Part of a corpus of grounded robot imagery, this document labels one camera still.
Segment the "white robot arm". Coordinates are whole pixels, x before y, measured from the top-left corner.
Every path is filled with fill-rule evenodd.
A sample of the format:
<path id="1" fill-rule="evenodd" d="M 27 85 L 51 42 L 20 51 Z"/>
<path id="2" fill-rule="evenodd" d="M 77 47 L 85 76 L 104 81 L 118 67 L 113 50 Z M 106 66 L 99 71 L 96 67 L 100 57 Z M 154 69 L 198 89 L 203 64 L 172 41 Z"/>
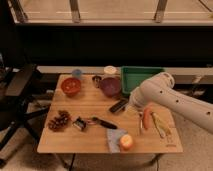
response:
<path id="1" fill-rule="evenodd" d="M 130 93 L 129 104 L 135 108 L 145 108 L 150 102 L 157 103 L 213 134 L 213 104 L 175 91 L 174 84 L 174 77 L 170 73 L 160 72 L 142 81 Z"/>

